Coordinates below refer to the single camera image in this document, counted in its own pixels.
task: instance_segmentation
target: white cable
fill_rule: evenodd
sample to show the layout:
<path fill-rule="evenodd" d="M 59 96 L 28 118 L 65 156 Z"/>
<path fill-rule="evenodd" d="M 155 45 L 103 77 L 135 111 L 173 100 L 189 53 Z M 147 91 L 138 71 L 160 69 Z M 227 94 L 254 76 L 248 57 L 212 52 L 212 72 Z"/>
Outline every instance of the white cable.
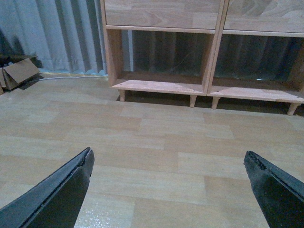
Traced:
<path fill-rule="evenodd" d="M 108 75 L 98 75 L 98 76 L 79 76 L 79 77 L 48 77 L 48 78 L 42 78 L 38 80 L 32 80 L 30 82 L 38 82 L 38 81 L 45 81 L 45 80 L 51 80 L 51 79 L 62 79 L 62 78 L 84 78 L 84 77 L 107 77 Z"/>

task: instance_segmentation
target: wooden shelf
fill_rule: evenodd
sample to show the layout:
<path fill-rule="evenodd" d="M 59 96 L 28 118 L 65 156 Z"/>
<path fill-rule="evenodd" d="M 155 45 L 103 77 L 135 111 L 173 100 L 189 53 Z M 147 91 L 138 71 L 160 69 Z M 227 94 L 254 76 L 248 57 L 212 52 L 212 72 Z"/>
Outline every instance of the wooden shelf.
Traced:
<path fill-rule="evenodd" d="M 262 0 L 254 0 L 252 5 L 248 5 L 246 1 L 101 0 L 110 87 L 119 90 L 121 101 L 125 101 L 126 90 L 185 94 L 190 95 L 190 107 L 194 107 L 196 97 L 201 95 L 212 96 L 212 108 L 215 109 L 221 97 L 230 97 L 291 103 L 288 114 L 292 115 L 298 105 L 304 104 L 304 44 L 292 65 L 291 72 L 286 73 L 289 82 L 214 78 L 223 34 L 304 37 L 301 15 L 297 13 L 297 9 L 304 7 L 302 1 L 287 4 L 284 0 L 271 0 L 266 4 Z M 200 77 L 124 72 L 121 32 L 127 29 L 207 34 L 208 42 L 202 54 Z M 266 45 L 272 45 L 271 42 L 262 41 L 254 44 L 260 47 L 261 51 Z M 237 47 L 229 48 L 237 50 L 235 61 L 231 64 L 232 70 L 242 72 L 246 67 L 242 64 L 244 50 Z M 249 59 L 252 62 L 256 60 L 254 56 Z M 250 74 L 255 73 L 254 67 L 249 69 L 253 71 Z"/>
<path fill-rule="evenodd" d="M 304 33 L 296 33 L 296 32 L 266 32 L 266 31 L 243 31 L 243 30 L 227 30 L 227 29 L 223 30 L 223 34 L 270 36 L 270 37 L 304 37 Z"/>
<path fill-rule="evenodd" d="M 120 30 L 138 30 L 138 31 L 158 31 L 158 32 L 187 32 L 187 33 L 204 33 L 214 34 L 214 29 L 200 28 L 167 28 L 167 27 L 146 27 L 146 26 L 123 26 L 123 25 L 106 25 L 107 29 Z"/>
<path fill-rule="evenodd" d="M 289 83 L 274 81 L 214 78 L 207 96 L 304 103 L 304 95 Z"/>
<path fill-rule="evenodd" d="M 123 72 L 112 88 L 118 90 L 147 91 L 206 96 L 201 79 L 197 76 Z"/>

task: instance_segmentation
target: wooden drawer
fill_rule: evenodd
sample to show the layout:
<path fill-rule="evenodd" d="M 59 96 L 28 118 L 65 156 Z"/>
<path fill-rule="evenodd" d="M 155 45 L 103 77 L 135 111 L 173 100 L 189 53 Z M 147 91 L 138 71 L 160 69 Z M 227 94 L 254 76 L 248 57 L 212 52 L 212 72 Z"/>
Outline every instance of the wooden drawer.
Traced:
<path fill-rule="evenodd" d="M 230 0 L 224 29 L 304 33 L 304 0 Z"/>
<path fill-rule="evenodd" d="M 220 0 L 104 0 L 107 25 L 215 29 Z"/>

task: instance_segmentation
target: floor plank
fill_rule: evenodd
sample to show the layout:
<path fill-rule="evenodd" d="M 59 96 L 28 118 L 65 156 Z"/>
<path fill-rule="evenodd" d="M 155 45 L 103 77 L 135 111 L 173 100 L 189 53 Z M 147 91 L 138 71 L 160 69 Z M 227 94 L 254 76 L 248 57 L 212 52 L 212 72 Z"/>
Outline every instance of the floor plank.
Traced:
<path fill-rule="evenodd" d="M 304 181 L 303 115 L 258 101 L 223 100 L 212 110 L 210 99 L 189 108 L 185 96 L 118 99 L 106 77 L 0 95 L 0 207 L 86 147 L 95 167 L 76 228 L 268 227 L 243 164 L 247 150 Z"/>

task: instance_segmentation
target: shelf leg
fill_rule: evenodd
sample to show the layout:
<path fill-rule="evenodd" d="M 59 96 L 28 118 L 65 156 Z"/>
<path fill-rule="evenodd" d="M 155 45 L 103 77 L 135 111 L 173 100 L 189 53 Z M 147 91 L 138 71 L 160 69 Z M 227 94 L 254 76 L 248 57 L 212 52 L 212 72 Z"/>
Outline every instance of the shelf leg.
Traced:
<path fill-rule="evenodd" d="M 299 106 L 300 104 L 298 103 L 291 103 L 287 112 L 287 115 L 293 115 L 295 113 L 296 108 Z"/>
<path fill-rule="evenodd" d="M 214 96 L 212 99 L 212 109 L 216 109 L 219 103 L 220 97 Z"/>
<path fill-rule="evenodd" d="M 125 101 L 125 90 L 119 89 L 118 91 L 119 91 L 120 102 L 124 102 Z"/>
<path fill-rule="evenodd" d="M 194 108 L 196 98 L 196 95 L 190 95 L 190 108 Z"/>

